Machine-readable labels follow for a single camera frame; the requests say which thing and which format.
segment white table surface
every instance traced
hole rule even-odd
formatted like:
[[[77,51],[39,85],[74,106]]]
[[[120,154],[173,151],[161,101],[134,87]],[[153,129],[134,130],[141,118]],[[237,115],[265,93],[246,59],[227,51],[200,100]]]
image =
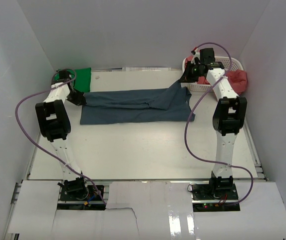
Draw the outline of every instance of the white table surface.
[[[181,74],[179,70],[93,72],[91,90],[167,88]],[[192,94],[191,106],[202,93]],[[216,105],[215,95],[208,94],[196,109],[195,121],[188,129],[190,149],[208,160],[216,156],[217,139],[212,126]],[[184,122],[80,125],[81,107],[66,101],[65,108],[71,122],[68,137],[75,159],[83,173],[94,180],[210,178],[213,164],[194,159],[185,148]],[[39,144],[54,153],[45,138],[41,137]],[[235,142],[233,164],[248,168],[257,177],[243,129]],[[248,178],[249,175],[241,169],[233,169],[233,177]],[[61,167],[57,160],[38,150],[29,179],[62,179]]]
[[[172,189],[173,194],[188,194],[186,190],[187,183],[181,183],[181,189]],[[244,196],[250,186],[249,182],[236,182],[239,196]],[[134,188],[128,190],[129,194],[135,196]],[[153,201],[153,204],[163,207],[164,201]],[[177,210],[181,205],[171,205],[170,207],[175,215],[180,218],[175,219],[177,231],[186,229],[186,218],[180,215]],[[240,211],[230,212],[194,212],[194,231],[197,239],[201,240],[282,240],[286,238],[286,210],[281,195],[279,194],[276,183],[274,182],[256,182],[249,197],[240,203]],[[143,211],[140,214],[152,215],[150,208],[142,206]],[[141,240],[142,236],[150,235],[148,239],[185,239],[174,237],[168,233],[164,234],[161,230],[164,228],[164,219],[162,214],[157,215],[155,226],[146,231],[146,228],[137,221],[133,209],[106,209],[105,211],[83,211],[83,210],[56,210],[52,226],[52,235],[46,239],[70,240],[70,239],[100,239],[100,240]],[[43,235],[39,224],[33,224],[33,233],[22,233],[20,240],[42,239]]]

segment pink cloth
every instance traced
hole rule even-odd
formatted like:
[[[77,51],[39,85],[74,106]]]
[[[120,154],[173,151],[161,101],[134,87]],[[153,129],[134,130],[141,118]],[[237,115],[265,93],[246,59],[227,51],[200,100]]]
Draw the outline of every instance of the pink cloth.
[[[189,56],[185,60],[185,67],[187,61],[191,61],[193,56]],[[228,81],[231,84],[233,90],[238,94],[242,94],[247,88],[247,74],[244,70],[230,71],[227,73]],[[198,78],[198,84],[209,84],[204,76]]]

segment white paper sheet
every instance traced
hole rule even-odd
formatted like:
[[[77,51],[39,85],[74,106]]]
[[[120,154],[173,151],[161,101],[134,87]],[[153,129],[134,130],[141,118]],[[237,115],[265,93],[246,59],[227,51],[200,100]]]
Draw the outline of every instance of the white paper sheet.
[[[54,221],[59,188],[57,181],[23,181],[8,232],[29,236],[29,239],[47,239]]]
[[[108,209],[131,208],[140,240],[195,240],[191,195],[187,183],[113,182]]]
[[[139,240],[131,209],[57,210],[51,240]]]

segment white panel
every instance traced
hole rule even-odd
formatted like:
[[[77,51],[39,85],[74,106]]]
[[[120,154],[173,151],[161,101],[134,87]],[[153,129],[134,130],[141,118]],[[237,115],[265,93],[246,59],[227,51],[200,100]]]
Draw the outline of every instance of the white panel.
[[[237,182],[244,196],[249,182]],[[241,211],[195,212],[201,240],[282,240],[286,238],[286,210],[274,182],[256,182]]]
[[[267,177],[286,207],[286,1],[271,1],[242,55],[247,120]]]
[[[139,239],[195,240],[188,183],[166,181],[113,182],[106,208],[135,212]]]
[[[0,239],[3,236],[15,182],[20,182],[33,147],[14,117],[17,102],[50,86],[53,69],[15,0],[0,0]],[[36,138],[37,99],[24,104],[20,117]]]
[[[131,209],[57,210],[51,240],[139,240]]]
[[[178,68],[210,41],[237,58],[269,0],[18,2],[55,68],[105,69]]]
[[[59,189],[57,181],[23,181],[8,232],[48,236],[52,230]]]
[[[181,71],[94,72],[93,91],[167,88]],[[202,92],[193,92],[193,106]],[[213,93],[196,109],[190,123],[191,150],[202,158],[214,160],[217,137],[212,117],[217,105]],[[142,122],[109,125],[80,125],[81,107],[65,102],[71,121],[69,140],[77,164],[93,179],[200,179],[209,178],[213,164],[193,158],[184,144],[185,122]],[[40,144],[53,151],[45,138]],[[233,164],[248,168],[257,177],[244,130],[235,142]],[[233,169],[235,178],[248,178],[246,171]],[[62,179],[62,170],[54,158],[38,150],[30,179]]]
[[[107,209],[105,211],[57,210],[52,236],[48,236],[47,239],[188,239],[185,237],[186,235],[170,236],[169,232],[160,234],[164,226],[159,226],[159,224],[169,221],[169,216],[153,214],[152,209],[149,207],[159,206],[162,208],[164,199],[161,197],[166,197],[166,191],[164,191],[161,183],[153,182],[153,184],[158,188],[143,191],[146,193],[144,196],[140,195],[139,191],[141,189],[132,187],[135,183],[129,183],[128,186],[131,188],[127,189],[126,192],[123,191],[119,194],[116,191],[117,196],[114,196],[114,200],[117,200],[118,203],[124,203],[126,200],[135,199],[135,195],[137,195],[137,201],[142,203],[141,207],[139,204],[136,206],[138,214],[154,216],[154,219],[150,220],[155,222],[155,227],[152,229],[147,230],[144,227],[144,224],[149,225],[148,222],[143,222],[143,227],[141,227],[140,216],[138,215],[136,219],[133,209]],[[178,201],[180,196],[184,199],[187,196],[185,192],[187,184],[176,183],[175,185],[176,187],[172,188],[172,196],[176,196]],[[243,196],[248,191],[250,183],[237,182],[236,186],[239,195]],[[178,207],[181,230],[189,224],[183,221],[181,213],[184,211],[181,211],[181,209],[191,208],[191,201],[190,198],[190,204],[174,205]],[[274,182],[256,182],[251,195],[241,203],[241,211],[195,212],[194,223],[195,236],[200,240],[282,240],[286,238],[286,211]],[[40,239],[37,235],[33,237],[35,238],[25,235],[23,239]]]

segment black bracket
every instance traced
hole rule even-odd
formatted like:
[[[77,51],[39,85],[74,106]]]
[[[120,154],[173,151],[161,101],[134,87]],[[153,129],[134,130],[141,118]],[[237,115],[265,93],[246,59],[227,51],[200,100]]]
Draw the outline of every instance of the black bracket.
[[[57,185],[61,186],[68,195],[73,196],[76,199],[81,200],[87,197],[88,189],[86,188],[84,178],[82,177],[77,177],[73,181],[65,180],[64,184],[59,182]]]
[[[58,74],[58,79],[55,80],[54,77],[52,79],[51,84],[57,84],[57,83],[65,83],[69,80],[71,80],[71,73],[68,70],[60,70],[57,72]],[[84,97],[84,93],[81,91],[78,91],[74,88],[76,83],[76,80],[72,82],[68,83],[68,88],[69,88],[69,95],[67,96],[67,100],[71,103],[73,103],[76,106],[82,106],[82,105],[86,105],[86,99]]]
[[[224,69],[220,61],[215,60],[215,53],[213,48],[204,48],[200,50],[200,60],[195,58],[195,64],[191,61],[187,62],[185,71],[179,82],[181,83],[195,83],[198,82],[199,77],[206,77],[208,70]]]
[[[213,116],[214,129],[223,136],[238,134],[244,125],[246,108],[247,99],[245,97],[219,99]]]
[[[71,124],[62,100],[48,103],[40,102],[35,105],[35,110],[43,137],[46,137],[50,142],[55,139],[66,139],[67,134],[71,132]],[[52,114],[56,115],[56,118],[47,119]]]

